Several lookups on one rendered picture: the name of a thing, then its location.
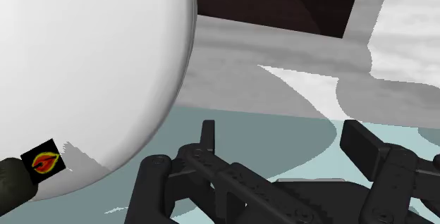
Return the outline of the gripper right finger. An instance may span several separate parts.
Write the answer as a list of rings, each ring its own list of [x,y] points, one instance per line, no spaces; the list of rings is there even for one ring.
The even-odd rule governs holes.
[[[360,224],[433,224],[409,214],[419,199],[440,218],[440,154],[431,161],[379,139],[357,120],[345,120],[340,148],[372,183],[359,215]]]

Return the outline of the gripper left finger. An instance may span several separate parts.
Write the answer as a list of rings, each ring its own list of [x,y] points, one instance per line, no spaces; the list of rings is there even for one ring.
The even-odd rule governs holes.
[[[204,120],[200,141],[175,159],[142,160],[124,224],[178,224],[176,201],[190,199],[214,224],[324,224],[324,218],[240,163],[215,155],[215,122]]]

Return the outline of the large white round object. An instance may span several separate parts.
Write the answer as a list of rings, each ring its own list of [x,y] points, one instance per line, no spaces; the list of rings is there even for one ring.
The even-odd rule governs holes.
[[[118,170],[179,93],[196,0],[0,0],[0,159],[52,139],[66,169],[36,200]]]

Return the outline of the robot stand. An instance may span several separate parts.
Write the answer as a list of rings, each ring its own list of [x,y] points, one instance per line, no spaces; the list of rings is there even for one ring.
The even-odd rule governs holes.
[[[341,38],[355,0],[197,0],[198,13]]]

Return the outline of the dark object with flame label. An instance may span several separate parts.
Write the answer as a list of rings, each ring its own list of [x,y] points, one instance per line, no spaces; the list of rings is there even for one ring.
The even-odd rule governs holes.
[[[61,153],[51,138],[19,158],[0,161],[0,217],[31,200],[39,183],[66,169]]]

